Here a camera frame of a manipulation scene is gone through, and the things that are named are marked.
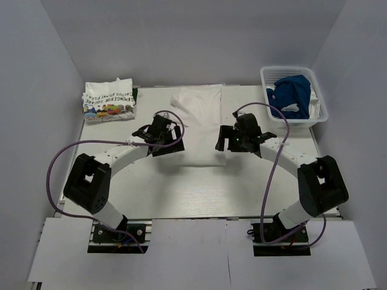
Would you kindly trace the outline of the white red print t shirt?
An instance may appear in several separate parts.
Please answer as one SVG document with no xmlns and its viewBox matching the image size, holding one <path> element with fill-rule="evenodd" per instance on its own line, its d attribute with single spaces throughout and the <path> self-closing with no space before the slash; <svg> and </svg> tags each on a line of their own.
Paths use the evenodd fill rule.
<svg viewBox="0 0 387 290">
<path fill-rule="evenodd" d="M 221 126 L 221 87 L 181 87 L 171 106 L 183 121 L 184 150 L 175 154 L 174 164 L 185 167 L 226 165 L 223 152 L 215 150 Z"/>
</svg>

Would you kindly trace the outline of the blue t shirt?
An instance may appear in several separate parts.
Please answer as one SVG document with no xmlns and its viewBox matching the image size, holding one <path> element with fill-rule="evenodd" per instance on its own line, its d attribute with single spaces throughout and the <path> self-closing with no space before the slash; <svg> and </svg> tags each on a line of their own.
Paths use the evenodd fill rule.
<svg viewBox="0 0 387 290">
<path fill-rule="evenodd" d="M 288 120 L 310 118 L 311 87 L 303 75 L 282 78 L 274 86 L 274 89 L 266 89 L 270 106 L 279 110 Z"/>
</svg>

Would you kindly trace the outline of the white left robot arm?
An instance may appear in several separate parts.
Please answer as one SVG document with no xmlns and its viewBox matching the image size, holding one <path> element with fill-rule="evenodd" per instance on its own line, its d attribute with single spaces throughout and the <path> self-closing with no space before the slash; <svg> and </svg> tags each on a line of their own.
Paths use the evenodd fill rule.
<svg viewBox="0 0 387 290">
<path fill-rule="evenodd" d="M 143 158 L 184 150 L 184 124 L 181 118 L 171 120 L 170 113 L 157 112 L 151 124 L 139 128 L 126 141 L 101 140 L 114 147 L 97 155 L 80 154 L 71 168 L 64 196 L 91 214 L 92 220 L 106 226 L 107 234 L 115 241 L 127 236 L 128 219 L 109 202 L 111 179 Z"/>
</svg>

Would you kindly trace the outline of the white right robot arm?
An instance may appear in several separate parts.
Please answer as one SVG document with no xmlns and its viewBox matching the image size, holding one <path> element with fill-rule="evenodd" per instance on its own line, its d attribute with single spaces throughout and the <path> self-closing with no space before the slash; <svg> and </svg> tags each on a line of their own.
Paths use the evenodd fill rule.
<svg viewBox="0 0 387 290">
<path fill-rule="evenodd" d="M 325 214 L 349 199 L 336 160 L 329 155 L 315 157 L 286 145 L 277 135 L 263 133 L 253 114 L 236 115 L 233 126 L 222 125 L 217 151 L 252 153 L 273 162 L 298 181 L 298 200 L 277 213 L 268 228 L 259 226 L 258 241 L 272 245 L 289 240 L 312 218 Z"/>
</svg>

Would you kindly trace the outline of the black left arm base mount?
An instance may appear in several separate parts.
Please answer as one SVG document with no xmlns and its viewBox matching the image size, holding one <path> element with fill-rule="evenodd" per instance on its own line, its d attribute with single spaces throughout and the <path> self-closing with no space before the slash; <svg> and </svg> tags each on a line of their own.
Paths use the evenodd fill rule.
<svg viewBox="0 0 387 290">
<path fill-rule="evenodd" d="M 91 254 L 143 254 L 151 241 L 152 221 L 129 221 L 127 232 L 135 237 L 141 249 L 131 236 L 107 230 L 93 223 L 87 253 Z"/>
</svg>

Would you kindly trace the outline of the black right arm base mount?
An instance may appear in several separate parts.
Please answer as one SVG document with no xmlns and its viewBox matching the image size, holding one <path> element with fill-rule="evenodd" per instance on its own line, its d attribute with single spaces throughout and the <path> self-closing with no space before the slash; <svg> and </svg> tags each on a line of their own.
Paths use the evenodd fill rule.
<svg viewBox="0 0 387 290">
<path fill-rule="evenodd" d="M 252 223 L 247 236 L 253 242 L 253 254 L 255 257 L 296 257 L 310 256 L 309 238 L 306 224 L 302 227 L 285 229 L 278 214 L 271 222 L 263 223 L 263 237 L 261 239 L 261 224 Z"/>
</svg>

